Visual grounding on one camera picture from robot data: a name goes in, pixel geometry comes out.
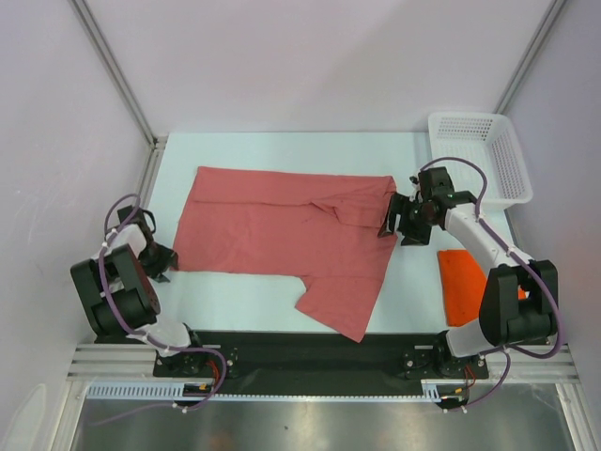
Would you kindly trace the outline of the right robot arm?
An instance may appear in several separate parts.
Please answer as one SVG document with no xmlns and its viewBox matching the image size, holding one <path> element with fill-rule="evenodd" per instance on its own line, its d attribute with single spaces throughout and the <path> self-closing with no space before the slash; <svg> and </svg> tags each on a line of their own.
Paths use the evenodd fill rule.
<svg viewBox="0 0 601 451">
<path fill-rule="evenodd" d="M 539 359 L 557 354 L 563 326 L 555 265 L 502 238 L 485 218 L 483 198 L 458 191 L 446 168 L 425 166 L 411 182 L 414 194 L 392 195 L 379 236 L 427 245 L 437 226 L 463 245 L 486 277 L 477 318 L 437 338 L 432 354 L 439 374 L 454 377 L 467 358 L 505 349 Z"/>
</svg>

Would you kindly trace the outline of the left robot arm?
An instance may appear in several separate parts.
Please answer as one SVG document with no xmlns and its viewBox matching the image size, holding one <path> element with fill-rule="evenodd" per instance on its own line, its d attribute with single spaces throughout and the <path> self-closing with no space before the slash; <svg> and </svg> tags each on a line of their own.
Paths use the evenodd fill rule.
<svg viewBox="0 0 601 451">
<path fill-rule="evenodd" d="M 156 222 L 149 210 L 133 206 L 117 211 L 109 227 L 104 257 L 98 254 L 71 266 L 69 272 L 85 316 L 98 339 L 130 338 L 161 342 L 153 374 L 198 376 L 208 363 L 197 333 L 161 313 L 154 282 L 167 283 L 178 268 L 178 254 L 154 240 Z"/>
</svg>

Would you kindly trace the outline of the pink red t shirt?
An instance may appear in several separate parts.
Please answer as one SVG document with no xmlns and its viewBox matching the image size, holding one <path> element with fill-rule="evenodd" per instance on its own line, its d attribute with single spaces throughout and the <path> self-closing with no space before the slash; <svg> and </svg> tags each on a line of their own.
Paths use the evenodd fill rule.
<svg viewBox="0 0 601 451">
<path fill-rule="evenodd" d="M 178 221 L 182 272 L 298 277 L 295 307 L 361 342 L 396 238 L 381 236 L 391 176 L 201 166 Z"/>
</svg>

